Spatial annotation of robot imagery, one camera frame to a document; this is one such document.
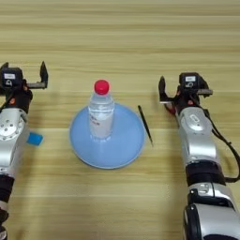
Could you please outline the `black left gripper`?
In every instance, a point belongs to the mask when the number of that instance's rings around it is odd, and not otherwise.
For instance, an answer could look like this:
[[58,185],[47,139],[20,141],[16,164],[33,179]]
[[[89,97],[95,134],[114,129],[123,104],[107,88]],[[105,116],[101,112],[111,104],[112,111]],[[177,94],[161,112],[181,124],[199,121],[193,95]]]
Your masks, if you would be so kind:
[[[0,67],[0,70],[3,68],[8,68],[8,62],[3,64]],[[17,108],[23,110],[25,113],[28,113],[30,103],[33,99],[32,90],[45,89],[48,86],[49,75],[45,62],[41,63],[39,75],[40,82],[24,83],[22,86],[9,89],[0,87],[0,97],[4,96],[6,98],[5,102],[0,107],[0,112],[4,109]]]

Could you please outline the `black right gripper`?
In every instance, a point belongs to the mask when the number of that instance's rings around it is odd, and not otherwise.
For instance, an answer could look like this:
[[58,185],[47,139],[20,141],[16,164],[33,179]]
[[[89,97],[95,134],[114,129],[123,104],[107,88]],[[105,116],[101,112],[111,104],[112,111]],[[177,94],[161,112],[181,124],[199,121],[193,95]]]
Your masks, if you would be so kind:
[[181,112],[188,107],[200,107],[200,97],[208,98],[213,94],[203,77],[200,77],[201,89],[178,90],[174,98],[167,96],[165,87],[165,78],[161,76],[158,82],[159,101],[161,103],[172,102],[172,108],[176,112]]

